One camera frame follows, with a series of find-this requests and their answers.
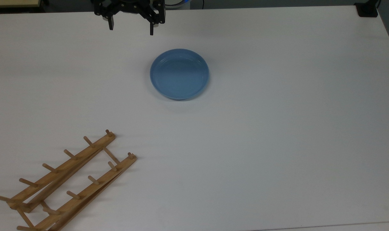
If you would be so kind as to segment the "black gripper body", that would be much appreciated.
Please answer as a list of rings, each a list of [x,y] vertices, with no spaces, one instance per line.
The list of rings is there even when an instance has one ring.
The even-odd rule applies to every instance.
[[[164,0],[91,0],[91,3],[98,16],[112,16],[118,12],[143,16],[166,15]]]

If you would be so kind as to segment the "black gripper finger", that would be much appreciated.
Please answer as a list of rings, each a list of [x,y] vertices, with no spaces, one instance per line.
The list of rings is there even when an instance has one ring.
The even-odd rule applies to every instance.
[[[119,9],[95,9],[95,14],[102,16],[104,20],[108,22],[109,29],[114,29],[114,19],[113,16],[116,15],[120,10]]]
[[[150,22],[150,35],[152,36],[154,33],[154,27],[158,24],[164,24],[166,18],[165,10],[158,10],[158,13],[156,13],[153,10],[149,11],[149,16],[147,17],[147,20]]]

